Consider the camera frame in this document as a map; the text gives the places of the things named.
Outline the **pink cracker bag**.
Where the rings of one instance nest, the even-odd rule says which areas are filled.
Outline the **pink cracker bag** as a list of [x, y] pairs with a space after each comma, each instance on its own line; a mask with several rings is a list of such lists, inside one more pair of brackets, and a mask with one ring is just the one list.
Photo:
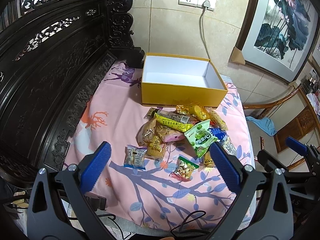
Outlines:
[[155, 132], [163, 142], [176, 142], [185, 138], [182, 132], [164, 126], [160, 123], [156, 124]]

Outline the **pink patterned tablecloth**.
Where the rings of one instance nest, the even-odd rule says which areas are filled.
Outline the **pink patterned tablecloth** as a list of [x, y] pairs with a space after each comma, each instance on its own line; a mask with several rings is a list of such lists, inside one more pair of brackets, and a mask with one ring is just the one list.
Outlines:
[[106, 211], [139, 228], [211, 229], [235, 194], [217, 168], [206, 167], [183, 133], [148, 118], [140, 104], [142, 70], [116, 62], [69, 137], [65, 165], [78, 164], [106, 141], [111, 158], [93, 188]]

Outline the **dark carved wooden furniture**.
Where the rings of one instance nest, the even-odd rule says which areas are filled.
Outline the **dark carved wooden furniture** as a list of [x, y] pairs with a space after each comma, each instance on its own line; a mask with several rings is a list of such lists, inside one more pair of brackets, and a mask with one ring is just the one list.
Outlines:
[[120, 60], [140, 68], [133, 0], [1, 0], [1, 177], [59, 171], [87, 103]]

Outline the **blue cloth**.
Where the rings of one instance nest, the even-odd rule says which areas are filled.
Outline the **blue cloth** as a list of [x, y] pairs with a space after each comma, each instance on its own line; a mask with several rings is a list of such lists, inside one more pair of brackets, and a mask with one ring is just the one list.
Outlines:
[[269, 118], [264, 117], [262, 119], [256, 119], [252, 116], [246, 116], [246, 120], [253, 122], [257, 127], [259, 127], [262, 131], [264, 131], [271, 137], [277, 133], [273, 121]]

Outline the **orange striped snack packet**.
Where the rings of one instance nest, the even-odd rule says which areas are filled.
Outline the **orange striped snack packet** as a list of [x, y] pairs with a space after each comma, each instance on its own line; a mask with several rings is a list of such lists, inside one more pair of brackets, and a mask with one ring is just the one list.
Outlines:
[[222, 131], [227, 131], [228, 127], [225, 121], [218, 115], [218, 113], [212, 109], [212, 108], [207, 108], [207, 112], [210, 116], [210, 119], [216, 126], [218, 126]]

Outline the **white purple snack packet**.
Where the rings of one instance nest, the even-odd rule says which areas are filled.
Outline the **white purple snack packet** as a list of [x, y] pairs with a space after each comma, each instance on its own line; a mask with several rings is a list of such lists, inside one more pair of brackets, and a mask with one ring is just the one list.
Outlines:
[[127, 145], [126, 157], [124, 160], [124, 167], [145, 169], [144, 159], [147, 153], [146, 147], [136, 147], [133, 145]]

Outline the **brown bread packet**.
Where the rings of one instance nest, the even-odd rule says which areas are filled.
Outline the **brown bread packet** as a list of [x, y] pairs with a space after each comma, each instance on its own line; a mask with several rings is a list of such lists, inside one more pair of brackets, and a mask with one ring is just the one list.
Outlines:
[[138, 146], [146, 147], [146, 158], [153, 160], [162, 160], [165, 155], [166, 144], [156, 134], [156, 118], [147, 121], [139, 130], [136, 139]]

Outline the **golden yellow cake packet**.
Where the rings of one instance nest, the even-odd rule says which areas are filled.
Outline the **golden yellow cake packet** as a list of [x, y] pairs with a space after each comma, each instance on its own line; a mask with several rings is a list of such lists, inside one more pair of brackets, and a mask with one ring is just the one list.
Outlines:
[[194, 118], [200, 121], [210, 119], [210, 116], [207, 110], [200, 105], [195, 105], [195, 104], [188, 105], [188, 106], [177, 105], [176, 112], [184, 115], [192, 115]]

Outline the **green ball biscuit bag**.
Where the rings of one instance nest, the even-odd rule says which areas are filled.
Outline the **green ball biscuit bag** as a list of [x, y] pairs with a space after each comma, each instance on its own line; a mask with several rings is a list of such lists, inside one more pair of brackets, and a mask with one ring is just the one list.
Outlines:
[[191, 181], [193, 172], [198, 168], [199, 165], [180, 156], [178, 157], [176, 168], [171, 172], [170, 176], [178, 181], [188, 182]]

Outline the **yellow rice cracker bar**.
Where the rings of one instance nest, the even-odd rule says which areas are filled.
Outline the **yellow rice cracker bar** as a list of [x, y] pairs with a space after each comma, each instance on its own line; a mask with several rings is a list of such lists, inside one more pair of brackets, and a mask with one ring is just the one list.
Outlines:
[[184, 124], [182, 122], [172, 120], [170, 118], [161, 116], [157, 113], [155, 114], [155, 118], [160, 124], [183, 133], [188, 131], [194, 126], [193, 124]]

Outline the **clear long snack tube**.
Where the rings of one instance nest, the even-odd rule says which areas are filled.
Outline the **clear long snack tube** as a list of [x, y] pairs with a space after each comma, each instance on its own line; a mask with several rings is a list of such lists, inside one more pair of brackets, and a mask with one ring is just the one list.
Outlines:
[[181, 122], [183, 124], [187, 124], [189, 122], [190, 117], [187, 115], [179, 114], [176, 112], [169, 112], [158, 108], [151, 107], [146, 115], [144, 116], [145, 119], [151, 119], [155, 116], [155, 114], [158, 114], [162, 117], [169, 118], [174, 121]]

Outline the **white socket with plug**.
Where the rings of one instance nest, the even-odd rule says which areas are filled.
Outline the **white socket with plug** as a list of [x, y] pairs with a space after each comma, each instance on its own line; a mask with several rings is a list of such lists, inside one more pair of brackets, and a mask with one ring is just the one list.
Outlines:
[[198, 0], [197, 7], [201, 9], [207, 9], [214, 11], [217, 0]]

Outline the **green snack bag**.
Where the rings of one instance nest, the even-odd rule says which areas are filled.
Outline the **green snack bag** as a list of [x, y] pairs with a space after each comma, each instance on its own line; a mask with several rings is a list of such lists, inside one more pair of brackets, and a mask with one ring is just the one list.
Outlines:
[[218, 141], [218, 138], [209, 131], [209, 128], [210, 120], [204, 120], [196, 123], [184, 133], [198, 158], [207, 153], [212, 143]]

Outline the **small orange snack packet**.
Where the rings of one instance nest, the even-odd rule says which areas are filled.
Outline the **small orange snack packet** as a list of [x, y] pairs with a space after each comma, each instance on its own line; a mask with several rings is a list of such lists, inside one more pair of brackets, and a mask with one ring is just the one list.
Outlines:
[[203, 164], [204, 164], [204, 167], [214, 167], [215, 164], [213, 162], [213, 159], [211, 158], [210, 156], [210, 152], [207, 151], [204, 156], [203, 156]]

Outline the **framed lotus painting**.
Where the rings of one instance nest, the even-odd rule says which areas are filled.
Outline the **framed lotus painting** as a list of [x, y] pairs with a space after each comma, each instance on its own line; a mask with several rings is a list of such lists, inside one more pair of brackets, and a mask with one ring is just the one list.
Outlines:
[[230, 59], [290, 83], [302, 71], [318, 31], [312, 0], [249, 0]]

